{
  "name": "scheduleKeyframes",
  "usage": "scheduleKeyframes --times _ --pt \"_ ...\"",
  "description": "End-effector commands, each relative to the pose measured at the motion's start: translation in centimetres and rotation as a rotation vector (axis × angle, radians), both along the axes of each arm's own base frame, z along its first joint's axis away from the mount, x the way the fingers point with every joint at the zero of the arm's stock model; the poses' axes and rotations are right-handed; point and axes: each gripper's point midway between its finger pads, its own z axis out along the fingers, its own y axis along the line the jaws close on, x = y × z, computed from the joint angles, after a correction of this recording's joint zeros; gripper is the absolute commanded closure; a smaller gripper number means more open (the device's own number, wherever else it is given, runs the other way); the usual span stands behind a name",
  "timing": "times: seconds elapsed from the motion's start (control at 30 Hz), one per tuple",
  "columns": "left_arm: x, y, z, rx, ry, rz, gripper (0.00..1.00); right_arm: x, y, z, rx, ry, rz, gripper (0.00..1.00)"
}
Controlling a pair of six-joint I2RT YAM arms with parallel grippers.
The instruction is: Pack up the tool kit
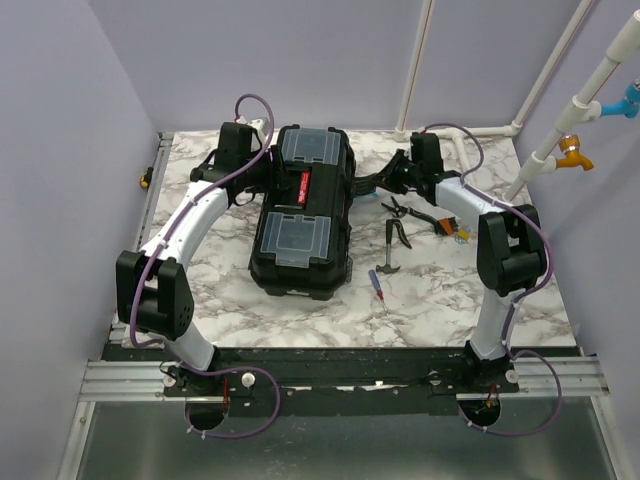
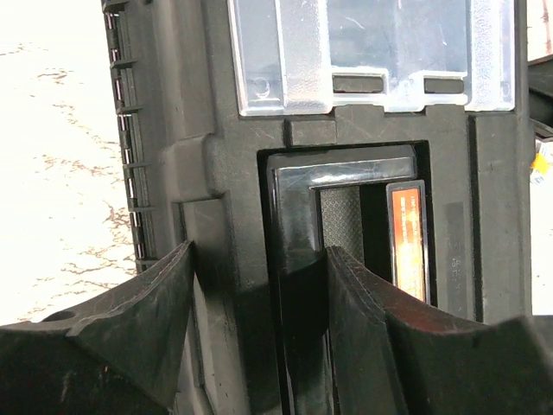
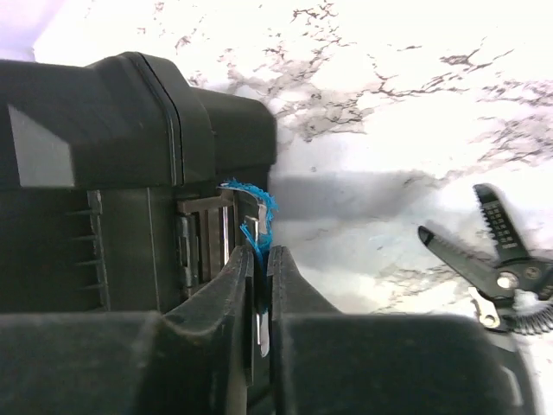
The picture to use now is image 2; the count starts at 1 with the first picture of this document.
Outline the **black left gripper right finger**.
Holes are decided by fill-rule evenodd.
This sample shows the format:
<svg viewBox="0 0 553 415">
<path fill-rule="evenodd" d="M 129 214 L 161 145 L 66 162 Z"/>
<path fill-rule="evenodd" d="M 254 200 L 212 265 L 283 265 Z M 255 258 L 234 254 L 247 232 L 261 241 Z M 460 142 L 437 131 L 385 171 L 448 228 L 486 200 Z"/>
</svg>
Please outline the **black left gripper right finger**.
<svg viewBox="0 0 553 415">
<path fill-rule="evenodd" d="M 486 325 L 430 306 L 327 249 L 343 414 L 549 414 L 552 319 Z"/>
</svg>

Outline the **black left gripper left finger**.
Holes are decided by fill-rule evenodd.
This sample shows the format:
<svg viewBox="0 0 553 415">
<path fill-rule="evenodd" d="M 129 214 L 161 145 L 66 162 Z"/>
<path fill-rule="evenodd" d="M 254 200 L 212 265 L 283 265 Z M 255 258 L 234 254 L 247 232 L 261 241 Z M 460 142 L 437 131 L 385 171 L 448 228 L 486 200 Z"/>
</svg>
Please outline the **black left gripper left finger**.
<svg viewBox="0 0 553 415">
<path fill-rule="evenodd" d="M 170 414 L 194 247 L 41 322 L 1 327 L 3 414 Z"/>
</svg>

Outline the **black plastic toolbox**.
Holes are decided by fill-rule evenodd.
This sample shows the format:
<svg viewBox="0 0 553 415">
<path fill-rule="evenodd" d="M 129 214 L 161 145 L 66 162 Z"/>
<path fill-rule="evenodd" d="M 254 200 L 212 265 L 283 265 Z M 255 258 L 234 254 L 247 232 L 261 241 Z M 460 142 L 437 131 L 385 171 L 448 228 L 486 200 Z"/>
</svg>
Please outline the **black plastic toolbox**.
<svg viewBox="0 0 553 415">
<path fill-rule="evenodd" d="M 137 269 L 195 247 L 174 410 L 335 414 L 326 250 L 531 312 L 524 1 L 105 1 Z"/>
</svg>

